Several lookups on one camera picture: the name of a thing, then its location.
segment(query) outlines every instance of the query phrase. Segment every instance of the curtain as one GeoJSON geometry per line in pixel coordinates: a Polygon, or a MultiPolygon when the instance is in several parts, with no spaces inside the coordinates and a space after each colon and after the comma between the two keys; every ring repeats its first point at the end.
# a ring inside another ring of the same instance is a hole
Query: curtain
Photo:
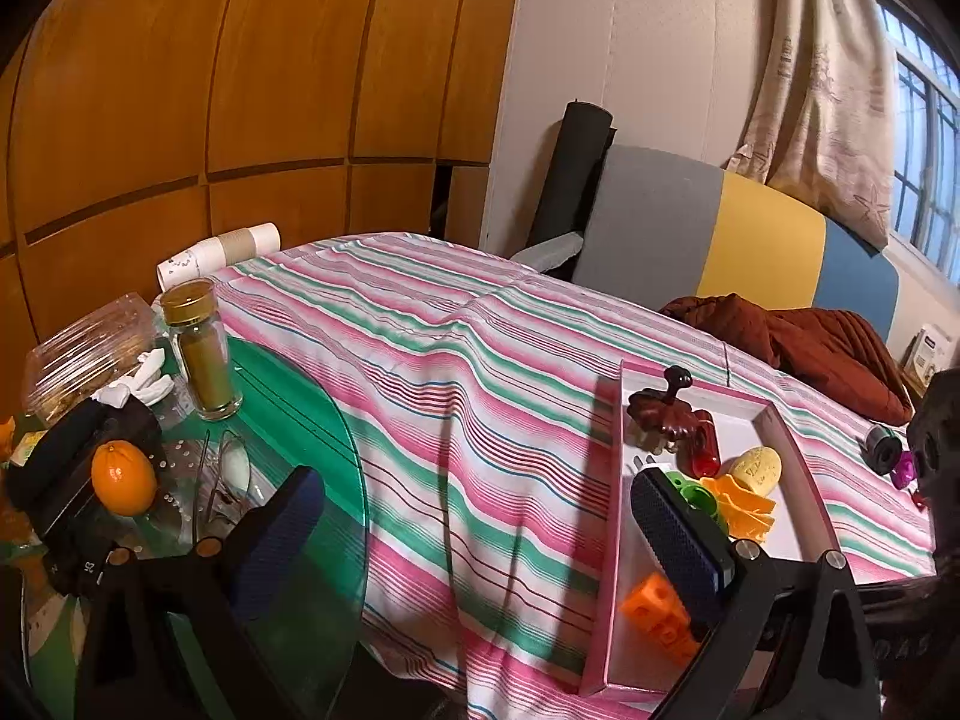
{"type": "Polygon", "coordinates": [[[776,0],[757,105],[728,170],[885,247],[894,170],[892,51],[875,0],[776,0]]]}

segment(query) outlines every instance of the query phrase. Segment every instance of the blue gripper pad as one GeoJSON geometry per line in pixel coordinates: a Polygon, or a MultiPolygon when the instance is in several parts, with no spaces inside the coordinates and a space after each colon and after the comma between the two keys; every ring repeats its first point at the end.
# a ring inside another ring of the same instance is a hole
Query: blue gripper pad
{"type": "Polygon", "coordinates": [[[237,620],[248,622],[266,612],[320,520],[323,501],[320,474],[297,466],[267,504],[247,512],[227,537],[229,597],[237,620]]]}
{"type": "Polygon", "coordinates": [[[726,536],[707,514],[680,497],[660,469],[634,477],[630,508],[690,618],[716,625],[721,593],[733,581],[726,536]]]}

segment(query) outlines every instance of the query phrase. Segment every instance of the orange dice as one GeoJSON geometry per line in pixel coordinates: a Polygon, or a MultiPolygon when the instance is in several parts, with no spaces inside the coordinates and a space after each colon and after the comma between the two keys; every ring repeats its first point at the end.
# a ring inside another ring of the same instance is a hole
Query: orange dice
{"type": "Polygon", "coordinates": [[[690,635],[690,615],[672,584],[656,571],[630,591],[620,611],[680,665],[689,664],[700,649],[690,635]]]}

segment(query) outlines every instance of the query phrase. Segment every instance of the pink box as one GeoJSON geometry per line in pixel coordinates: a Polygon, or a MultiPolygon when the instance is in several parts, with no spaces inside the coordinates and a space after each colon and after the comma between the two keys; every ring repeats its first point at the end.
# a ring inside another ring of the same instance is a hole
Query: pink box
{"type": "MultiPolygon", "coordinates": [[[[624,431],[629,421],[627,399],[632,392],[651,386],[666,389],[664,369],[658,365],[624,362],[613,420],[613,462],[610,509],[607,519],[607,555],[600,580],[597,615],[592,641],[580,685],[582,695],[618,701],[640,709],[656,707],[683,669],[671,661],[655,642],[621,614],[617,608],[632,587],[651,571],[660,570],[646,539],[630,511],[630,481],[635,474],[632,458],[644,457],[624,431]]],[[[770,494],[776,501],[776,523],[768,533],[764,550],[772,557],[818,560],[827,549],[839,549],[827,509],[806,467],[803,455],[776,406],[768,400],[727,386],[694,379],[680,397],[695,409],[706,409],[717,429],[724,470],[734,458],[757,445],[773,447],[781,456],[781,483],[770,494]]],[[[659,463],[676,466],[676,458],[664,453],[659,463]]],[[[741,688],[760,684],[769,664],[768,654],[757,654],[741,688]]]]}

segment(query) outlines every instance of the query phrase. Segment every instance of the jar with gold lid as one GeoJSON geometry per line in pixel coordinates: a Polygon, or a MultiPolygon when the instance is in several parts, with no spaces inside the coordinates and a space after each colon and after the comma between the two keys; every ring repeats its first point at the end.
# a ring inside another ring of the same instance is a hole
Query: jar with gold lid
{"type": "Polygon", "coordinates": [[[243,395],[230,381],[227,331],[213,282],[199,278],[179,284],[160,295],[160,308],[197,413],[208,421],[236,413],[243,395]]]}

